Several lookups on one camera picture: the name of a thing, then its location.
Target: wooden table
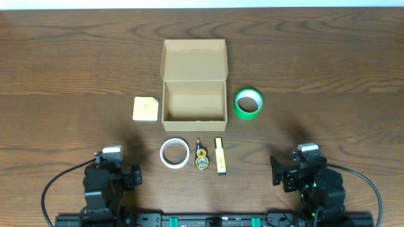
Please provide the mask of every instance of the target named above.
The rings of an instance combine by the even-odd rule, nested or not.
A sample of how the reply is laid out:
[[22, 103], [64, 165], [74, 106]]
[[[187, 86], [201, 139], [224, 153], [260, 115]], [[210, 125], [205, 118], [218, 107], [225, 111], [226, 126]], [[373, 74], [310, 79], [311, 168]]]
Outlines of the wooden table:
[[[330, 163], [369, 177], [384, 201], [383, 226], [404, 225], [404, 9], [74, 10], [0, 12], [0, 225], [45, 226], [40, 195], [59, 172], [122, 144], [125, 167], [140, 161], [143, 185], [123, 202], [161, 212], [300, 209], [297, 192], [271, 184], [270, 155], [290, 163], [314, 142]], [[132, 120], [135, 96], [162, 97], [165, 39], [224, 38], [229, 56], [225, 132], [165, 132]], [[243, 121], [235, 94], [264, 96]], [[227, 173], [215, 159], [170, 170], [161, 144], [199, 137], [214, 157], [223, 137]], [[52, 221], [85, 205], [84, 169], [56, 181], [46, 198]], [[377, 200], [342, 173], [349, 211]]]

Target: white wall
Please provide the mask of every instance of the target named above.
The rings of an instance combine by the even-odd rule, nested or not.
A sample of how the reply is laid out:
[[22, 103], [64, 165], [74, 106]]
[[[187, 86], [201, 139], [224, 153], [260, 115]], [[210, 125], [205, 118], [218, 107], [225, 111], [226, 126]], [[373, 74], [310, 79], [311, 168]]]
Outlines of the white wall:
[[0, 9], [404, 6], [404, 0], [0, 0]]

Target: yellow sticky note pad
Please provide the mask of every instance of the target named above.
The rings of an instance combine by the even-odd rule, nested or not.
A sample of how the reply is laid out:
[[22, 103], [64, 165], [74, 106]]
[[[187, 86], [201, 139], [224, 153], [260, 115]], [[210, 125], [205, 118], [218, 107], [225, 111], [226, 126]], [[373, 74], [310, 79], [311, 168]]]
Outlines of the yellow sticky note pad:
[[133, 120], [158, 119], [158, 99], [155, 97], [135, 97], [133, 105]]

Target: open box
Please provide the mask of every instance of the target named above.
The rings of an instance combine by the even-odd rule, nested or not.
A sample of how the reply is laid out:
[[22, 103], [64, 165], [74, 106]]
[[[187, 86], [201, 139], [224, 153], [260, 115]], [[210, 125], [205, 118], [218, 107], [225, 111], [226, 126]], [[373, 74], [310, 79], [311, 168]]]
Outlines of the open box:
[[225, 40], [165, 40], [162, 124], [166, 131], [224, 131]]

